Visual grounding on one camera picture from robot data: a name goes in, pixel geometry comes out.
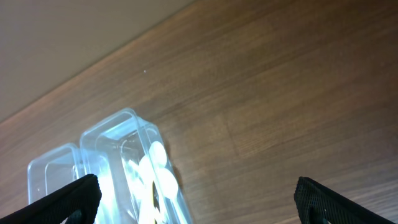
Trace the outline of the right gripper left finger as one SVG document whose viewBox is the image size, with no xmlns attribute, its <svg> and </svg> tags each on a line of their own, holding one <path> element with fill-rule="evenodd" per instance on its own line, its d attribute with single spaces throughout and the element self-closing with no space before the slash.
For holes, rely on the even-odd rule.
<svg viewBox="0 0 398 224">
<path fill-rule="evenodd" d="M 1 223 L 93 224 L 101 196 L 97 176 L 88 174 L 1 218 Z"/>
</svg>

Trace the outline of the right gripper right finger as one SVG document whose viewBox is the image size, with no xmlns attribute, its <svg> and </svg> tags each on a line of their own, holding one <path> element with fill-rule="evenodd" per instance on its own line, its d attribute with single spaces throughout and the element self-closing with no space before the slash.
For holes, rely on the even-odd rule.
<svg viewBox="0 0 398 224">
<path fill-rule="evenodd" d="M 302 224 L 394 224 L 309 177 L 299 177 L 294 193 Z"/>
</svg>

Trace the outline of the white spoon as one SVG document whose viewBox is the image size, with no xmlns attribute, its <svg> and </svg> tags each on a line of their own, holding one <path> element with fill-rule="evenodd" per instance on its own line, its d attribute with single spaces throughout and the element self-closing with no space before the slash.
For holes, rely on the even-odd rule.
<svg viewBox="0 0 398 224">
<path fill-rule="evenodd" d="M 143 189 L 140 192 L 139 224 L 156 224 L 159 201 L 154 183 L 154 170 L 147 156 L 139 162 L 139 176 L 143 183 Z"/>
<path fill-rule="evenodd" d="M 181 205 L 180 188 L 174 174 L 166 168 L 157 169 L 157 174 L 162 194 L 170 201 L 176 219 L 179 223 L 187 224 L 187 218 Z"/>
<path fill-rule="evenodd" d="M 154 141 L 149 148 L 149 154 L 153 164 L 157 167 L 165 167 L 167 165 L 167 153 L 164 145 L 159 141 Z"/>
</svg>

